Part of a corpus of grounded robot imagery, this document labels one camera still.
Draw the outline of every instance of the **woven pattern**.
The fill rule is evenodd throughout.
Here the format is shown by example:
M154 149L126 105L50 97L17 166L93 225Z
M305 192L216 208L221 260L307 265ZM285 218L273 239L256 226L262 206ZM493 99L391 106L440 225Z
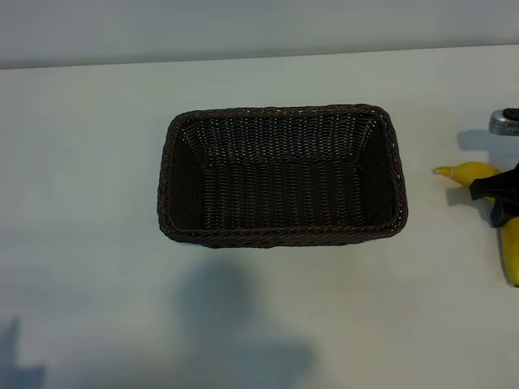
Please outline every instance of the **woven pattern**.
M407 203L389 116L370 105L184 113L168 130L158 214L166 236L210 247L390 237Z

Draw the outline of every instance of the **gray background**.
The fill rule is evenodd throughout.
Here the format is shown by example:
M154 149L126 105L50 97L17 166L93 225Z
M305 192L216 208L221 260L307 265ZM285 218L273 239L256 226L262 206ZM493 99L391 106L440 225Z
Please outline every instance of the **gray background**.
M2 0L0 68L519 43L517 0Z
M519 161L519 137L487 131L517 102L517 47L0 71L0 388L517 389L496 231L431 173ZM391 114L401 233L269 250L161 233L175 115L337 102Z

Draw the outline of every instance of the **white wall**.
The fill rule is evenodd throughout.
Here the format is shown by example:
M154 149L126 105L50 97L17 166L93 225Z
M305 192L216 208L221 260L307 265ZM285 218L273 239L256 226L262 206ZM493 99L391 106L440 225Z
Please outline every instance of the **white wall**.
M519 43L517 0L2 0L0 68Z

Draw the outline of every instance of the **black clip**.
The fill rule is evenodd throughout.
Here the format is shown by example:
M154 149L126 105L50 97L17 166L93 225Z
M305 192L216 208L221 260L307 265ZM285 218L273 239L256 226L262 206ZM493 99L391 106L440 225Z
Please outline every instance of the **black clip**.
M495 199L490 214L492 227L502 227L519 216L519 164L508 172L474 180L469 189L472 200L482 197Z

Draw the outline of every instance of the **banana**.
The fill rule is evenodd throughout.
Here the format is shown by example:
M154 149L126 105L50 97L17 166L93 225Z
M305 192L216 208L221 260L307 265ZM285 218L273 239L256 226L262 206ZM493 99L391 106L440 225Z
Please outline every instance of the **banana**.
M433 172L449 177L463 186L469 186L475 179L487 178L501 173L494 166L482 162L465 162L458 166L440 166ZM485 199L491 205L494 205L494 199L488 197ZM511 219L500 228L500 240L505 275L513 286L519 288L519 217Z

